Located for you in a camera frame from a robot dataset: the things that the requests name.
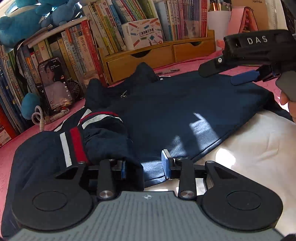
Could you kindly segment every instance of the wooden organizer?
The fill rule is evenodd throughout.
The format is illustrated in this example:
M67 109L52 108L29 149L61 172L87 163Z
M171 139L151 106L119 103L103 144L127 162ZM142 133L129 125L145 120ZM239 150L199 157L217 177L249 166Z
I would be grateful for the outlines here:
M216 50L214 30L208 30L208 37L168 41L138 50L123 51L104 56L99 48L100 58L109 85L130 76L139 63L145 62L155 69L188 59L207 56Z

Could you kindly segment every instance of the phone screen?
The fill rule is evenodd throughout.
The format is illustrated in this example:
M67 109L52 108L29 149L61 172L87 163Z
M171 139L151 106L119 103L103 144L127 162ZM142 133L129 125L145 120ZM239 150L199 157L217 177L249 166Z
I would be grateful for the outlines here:
M72 104L73 99L58 57L42 62L39 65L39 73L52 110Z

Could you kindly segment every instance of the drawer handle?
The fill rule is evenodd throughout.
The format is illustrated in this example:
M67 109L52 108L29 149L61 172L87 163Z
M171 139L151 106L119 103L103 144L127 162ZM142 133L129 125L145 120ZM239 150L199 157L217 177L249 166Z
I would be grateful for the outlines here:
M197 45L200 45L202 42L191 42L191 44L193 45L193 46L197 46Z
M131 54L131 56L133 56L135 58L142 58L142 57L146 56L150 52L150 50L151 49L145 50L145 51L142 51L142 52L139 52L139 53L134 53L134 54Z

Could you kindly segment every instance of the wooden drawer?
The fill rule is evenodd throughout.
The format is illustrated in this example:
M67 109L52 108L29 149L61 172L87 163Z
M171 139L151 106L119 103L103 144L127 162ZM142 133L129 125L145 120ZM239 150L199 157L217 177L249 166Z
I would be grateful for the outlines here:
M216 51L215 41L191 42L173 45L175 62L207 56Z
M165 46L134 54L126 54L107 62L112 82L125 79L134 73L139 63L145 62L151 68L158 68L174 63L171 46Z

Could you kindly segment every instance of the finger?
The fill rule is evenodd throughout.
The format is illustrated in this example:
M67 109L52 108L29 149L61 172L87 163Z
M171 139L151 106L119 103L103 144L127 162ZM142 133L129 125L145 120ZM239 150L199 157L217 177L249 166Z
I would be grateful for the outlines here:
M289 101L288 108L289 108L290 115L296 118L296 102Z
M280 98L279 98L279 102L281 103L281 105L285 105L287 104L289 101L289 98L287 97L287 95L282 91Z

